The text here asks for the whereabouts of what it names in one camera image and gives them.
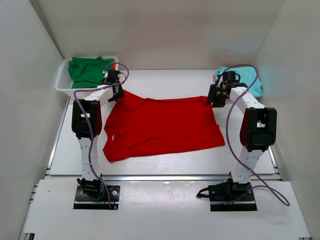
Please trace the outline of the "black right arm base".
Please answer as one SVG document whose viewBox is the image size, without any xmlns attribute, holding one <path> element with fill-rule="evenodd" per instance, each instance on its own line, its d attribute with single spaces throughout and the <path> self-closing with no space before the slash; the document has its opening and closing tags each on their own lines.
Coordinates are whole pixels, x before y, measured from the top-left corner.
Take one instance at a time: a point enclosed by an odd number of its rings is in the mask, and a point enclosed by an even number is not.
<svg viewBox="0 0 320 240">
<path fill-rule="evenodd" d="M 254 212 L 257 204 L 250 182 L 239 183 L 229 177 L 226 181 L 208 185 L 196 198 L 209 199 L 211 212 Z"/>
</svg>

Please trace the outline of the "red t shirt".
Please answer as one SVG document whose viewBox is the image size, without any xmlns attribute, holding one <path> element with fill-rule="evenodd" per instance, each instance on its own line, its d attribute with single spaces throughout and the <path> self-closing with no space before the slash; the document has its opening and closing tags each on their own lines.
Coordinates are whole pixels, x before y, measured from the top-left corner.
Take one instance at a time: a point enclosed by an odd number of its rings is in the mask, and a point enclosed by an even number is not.
<svg viewBox="0 0 320 240">
<path fill-rule="evenodd" d="M 126 91 L 104 126 L 109 162 L 222 147 L 223 134 L 205 96 L 142 98 Z"/>
</svg>

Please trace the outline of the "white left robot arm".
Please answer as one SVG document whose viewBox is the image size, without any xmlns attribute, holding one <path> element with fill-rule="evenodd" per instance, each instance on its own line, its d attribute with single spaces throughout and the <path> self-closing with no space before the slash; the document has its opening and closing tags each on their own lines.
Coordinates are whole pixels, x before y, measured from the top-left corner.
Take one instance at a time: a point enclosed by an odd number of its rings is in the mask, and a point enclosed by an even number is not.
<svg viewBox="0 0 320 240">
<path fill-rule="evenodd" d="M 81 186 L 100 185 L 102 175 L 98 160 L 98 137 L 102 131 L 102 106 L 125 96 L 120 81 L 121 72 L 115 69 L 104 70 L 104 79 L 97 89 L 80 98 L 75 91 L 72 107 L 71 130 L 75 133 L 81 150 Z"/>
</svg>

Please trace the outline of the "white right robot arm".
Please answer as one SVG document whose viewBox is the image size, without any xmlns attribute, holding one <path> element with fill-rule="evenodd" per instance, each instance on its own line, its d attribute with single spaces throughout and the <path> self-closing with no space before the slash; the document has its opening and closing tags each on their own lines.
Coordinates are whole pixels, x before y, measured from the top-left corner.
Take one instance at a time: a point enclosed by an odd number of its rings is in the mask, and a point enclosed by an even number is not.
<svg viewBox="0 0 320 240">
<path fill-rule="evenodd" d="M 212 108 L 223 108 L 227 101 L 232 102 L 226 118 L 225 135 L 228 148 L 237 163 L 230 172 L 230 178 L 233 184 L 245 187 L 251 184 L 251 175 L 260 157 L 276 141 L 277 111 L 260 103 L 240 79 L 241 76 L 235 71 L 219 74 L 209 88 L 205 104 Z M 243 114 L 239 155 L 233 150 L 229 136 L 229 121 L 234 108 Z"/>
</svg>

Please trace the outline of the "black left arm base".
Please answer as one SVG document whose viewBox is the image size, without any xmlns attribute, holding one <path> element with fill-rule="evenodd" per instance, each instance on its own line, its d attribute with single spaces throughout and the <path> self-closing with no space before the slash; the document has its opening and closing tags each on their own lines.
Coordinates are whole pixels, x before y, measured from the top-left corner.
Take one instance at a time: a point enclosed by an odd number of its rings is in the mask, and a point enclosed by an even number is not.
<svg viewBox="0 0 320 240">
<path fill-rule="evenodd" d="M 95 179 L 92 181 L 77 178 L 73 209 L 76 210 L 118 210 L 120 200 L 120 185 L 106 185 Z"/>
</svg>

